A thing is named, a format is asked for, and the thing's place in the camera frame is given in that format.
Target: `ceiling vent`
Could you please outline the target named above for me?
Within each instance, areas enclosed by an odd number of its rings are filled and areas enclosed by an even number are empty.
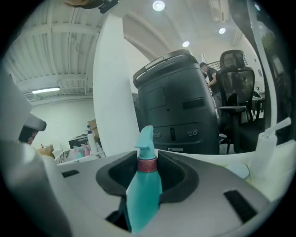
[[[228,0],[209,0],[213,21],[225,22],[229,19]]]
[[[29,100],[29,101],[36,101],[35,95],[33,93],[26,93],[24,96]]]

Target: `white pillar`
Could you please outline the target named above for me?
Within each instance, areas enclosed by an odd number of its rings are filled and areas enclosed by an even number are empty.
[[[125,58],[122,18],[110,13],[93,65],[93,105],[106,156],[135,150],[139,129]]]

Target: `spray bottle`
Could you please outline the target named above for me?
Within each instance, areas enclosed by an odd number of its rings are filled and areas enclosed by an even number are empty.
[[[75,153],[76,153],[76,159],[83,158],[84,157],[84,149],[82,146],[74,146]]]
[[[84,149],[84,156],[89,156],[91,154],[90,150],[89,150],[89,146],[85,145],[85,144],[81,144],[81,146]]]
[[[132,232],[138,233],[157,213],[162,193],[154,153],[153,126],[142,129],[135,147],[140,149],[140,154],[137,172],[127,190],[127,211]]]
[[[286,126],[289,126],[290,124],[291,119],[288,117],[273,127],[266,129],[265,132],[259,134],[256,151],[250,166],[250,170],[254,179],[266,178],[267,171],[269,169],[269,165],[278,141],[275,132],[276,130],[282,129]]]
[[[90,125],[87,125],[87,128],[88,128],[87,138],[88,138],[89,146],[91,148],[92,153],[97,154],[98,150],[97,150],[96,142],[94,140],[93,133],[92,133]]]

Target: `man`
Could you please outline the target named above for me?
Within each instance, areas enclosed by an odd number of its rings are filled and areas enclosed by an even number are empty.
[[[213,68],[208,67],[208,65],[205,62],[202,62],[199,66],[201,70],[209,77],[210,82],[208,83],[208,87],[211,88],[211,91],[213,93],[212,96],[215,100],[218,115],[219,117],[221,117],[219,108],[222,106],[222,99],[221,99],[219,85],[216,79],[217,71]]]

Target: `recessed light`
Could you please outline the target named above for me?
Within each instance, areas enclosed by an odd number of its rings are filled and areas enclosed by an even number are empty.
[[[38,94],[38,93],[43,93],[43,92],[51,92],[51,91],[59,91],[59,87],[51,87],[51,88],[46,88],[46,89],[40,89],[36,91],[32,91],[33,94]]]
[[[188,47],[190,45],[190,42],[189,41],[185,41],[184,43],[182,43],[182,46],[184,48]]]
[[[152,5],[153,9],[157,12],[162,11],[163,9],[165,9],[165,3],[163,1],[155,1]]]
[[[219,30],[219,34],[224,34],[224,33],[225,33],[225,31],[226,31],[226,29],[225,29],[225,28],[221,28],[221,29]]]

